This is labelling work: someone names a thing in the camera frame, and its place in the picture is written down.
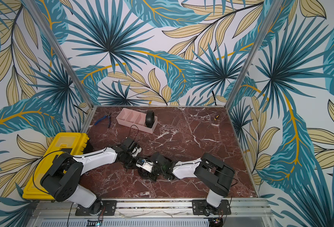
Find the pink compartment storage tray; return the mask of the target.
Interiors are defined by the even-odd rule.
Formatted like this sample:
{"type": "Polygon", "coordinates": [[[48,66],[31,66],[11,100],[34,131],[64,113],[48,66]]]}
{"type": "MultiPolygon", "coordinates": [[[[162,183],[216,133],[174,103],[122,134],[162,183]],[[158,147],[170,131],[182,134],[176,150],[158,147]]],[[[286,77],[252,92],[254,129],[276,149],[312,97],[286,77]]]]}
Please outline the pink compartment storage tray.
{"type": "Polygon", "coordinates": [[[116,120],[119,125],[126,127],[136,126],[139,131],[146,133],[153,133],[158,122],[158,117],[155,116],[155,122],[152,128],[148,128],[145,125],[146,113],[123,108],[122,111],[117,115],[116,120]]]}

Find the black belt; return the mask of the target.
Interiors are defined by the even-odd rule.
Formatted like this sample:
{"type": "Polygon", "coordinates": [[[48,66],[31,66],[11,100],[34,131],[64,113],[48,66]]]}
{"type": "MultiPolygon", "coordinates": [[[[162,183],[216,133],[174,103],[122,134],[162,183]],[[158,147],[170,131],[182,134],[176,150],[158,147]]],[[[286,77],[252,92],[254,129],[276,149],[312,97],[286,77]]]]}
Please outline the black belt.
{"type": "Polygon", "coordinates": [[[141,178],[156,181],[159,173],[156,172],[156,166],[147,158],[132,159],[125,165],[126,169],[136,169],[141,178]]]}
{"type": "Polygon", "coordinates": [[[152,128],[155,122],[155,114],[154,111],[152,110],[148,110],[146,113],[146,117],[145,117],[145,125],[148,128],[152,128]]]}

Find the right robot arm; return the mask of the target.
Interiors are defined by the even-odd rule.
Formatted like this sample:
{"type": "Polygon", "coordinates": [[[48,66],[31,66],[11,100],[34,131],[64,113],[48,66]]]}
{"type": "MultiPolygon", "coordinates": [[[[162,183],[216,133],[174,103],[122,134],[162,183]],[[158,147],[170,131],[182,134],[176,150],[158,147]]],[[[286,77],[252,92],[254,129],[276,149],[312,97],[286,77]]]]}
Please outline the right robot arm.
{"type": "Polygon", "coordinates": [[[228,196],[235,180],[235,170],[209,153],[192,161],[172,161],[157,152],[147,158],[139,157],[135,166],[141,177],[154,182],[160,176],[169,181],[198,178],[209,188],[205,201],[214,209],[228,196]]]}

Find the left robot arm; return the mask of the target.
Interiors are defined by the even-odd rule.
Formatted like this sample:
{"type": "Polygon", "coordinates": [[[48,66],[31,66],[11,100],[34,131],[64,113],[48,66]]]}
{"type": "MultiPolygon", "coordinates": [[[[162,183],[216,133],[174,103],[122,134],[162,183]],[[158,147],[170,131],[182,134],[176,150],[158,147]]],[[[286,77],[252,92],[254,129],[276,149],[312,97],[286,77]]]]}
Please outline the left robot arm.
{"type": "Polygon", "coordinates": [[[88,209],[91,215],[102,211],[103,202],[95,193],[79,184],[83,174],[100,166],[120,162],[126,169],[136,167],[137,155],[142,148],[132,138],[113,147],[88,154],[72,156],[66,152],[57,155],[40,180],[41,186],[55,201],[70,201],[88,209]]]}

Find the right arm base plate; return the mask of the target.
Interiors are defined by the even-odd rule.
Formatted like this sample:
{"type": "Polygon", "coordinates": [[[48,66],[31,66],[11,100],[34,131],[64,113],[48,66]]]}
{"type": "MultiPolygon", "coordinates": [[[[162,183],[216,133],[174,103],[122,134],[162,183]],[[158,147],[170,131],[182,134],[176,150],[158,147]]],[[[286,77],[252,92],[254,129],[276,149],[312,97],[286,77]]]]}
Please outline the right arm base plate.
{"type": "Polygon", "coordinates": [[[206,200],[192,200],[192,211],[194,215],[231,215],[230,204],[228,200],[222,200],[216,208],[207,203],[206,200]]]}

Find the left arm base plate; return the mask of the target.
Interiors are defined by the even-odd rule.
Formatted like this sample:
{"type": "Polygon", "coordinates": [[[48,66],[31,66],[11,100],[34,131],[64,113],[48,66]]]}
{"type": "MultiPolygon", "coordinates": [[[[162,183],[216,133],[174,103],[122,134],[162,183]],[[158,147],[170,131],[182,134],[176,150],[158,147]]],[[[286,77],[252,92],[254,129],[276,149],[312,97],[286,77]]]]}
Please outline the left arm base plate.
{"type": "Polygon", "coordinates": [[[77,206],[76,216],[113,216],[117,200],[96,200],[89,208],[77,206]]]}

